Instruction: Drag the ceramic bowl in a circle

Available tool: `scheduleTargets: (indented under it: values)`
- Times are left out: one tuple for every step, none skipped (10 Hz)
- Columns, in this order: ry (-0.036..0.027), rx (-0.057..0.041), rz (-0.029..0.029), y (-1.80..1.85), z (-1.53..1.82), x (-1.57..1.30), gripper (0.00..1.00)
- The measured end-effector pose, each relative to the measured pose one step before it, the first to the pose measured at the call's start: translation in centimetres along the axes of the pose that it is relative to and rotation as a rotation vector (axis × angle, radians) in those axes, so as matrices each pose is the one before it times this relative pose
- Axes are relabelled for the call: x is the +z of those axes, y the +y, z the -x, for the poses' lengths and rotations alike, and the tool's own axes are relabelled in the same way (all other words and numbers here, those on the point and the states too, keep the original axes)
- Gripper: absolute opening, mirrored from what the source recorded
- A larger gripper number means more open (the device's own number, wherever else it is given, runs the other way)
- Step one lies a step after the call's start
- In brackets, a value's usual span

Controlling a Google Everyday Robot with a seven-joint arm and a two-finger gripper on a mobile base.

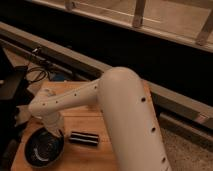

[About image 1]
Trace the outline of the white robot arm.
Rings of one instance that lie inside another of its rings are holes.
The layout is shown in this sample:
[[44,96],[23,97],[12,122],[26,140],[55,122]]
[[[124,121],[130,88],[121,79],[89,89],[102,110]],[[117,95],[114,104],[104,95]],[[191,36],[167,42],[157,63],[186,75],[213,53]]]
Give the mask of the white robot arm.
[[61,110],[99,104],[119,171],[172,171],[156,114],[142,80],[126,67],[113,67],[100,78],[62,94],[42,88],[29,111],[59,136]]

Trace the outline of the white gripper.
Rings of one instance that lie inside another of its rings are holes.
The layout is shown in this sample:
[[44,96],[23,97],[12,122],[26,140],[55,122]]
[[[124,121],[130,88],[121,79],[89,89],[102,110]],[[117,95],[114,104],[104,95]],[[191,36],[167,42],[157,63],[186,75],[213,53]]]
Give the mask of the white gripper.
[[64,119],[61,115],[46,116],[42,118],[45,129],[55,137],[61,137],[64,133]]

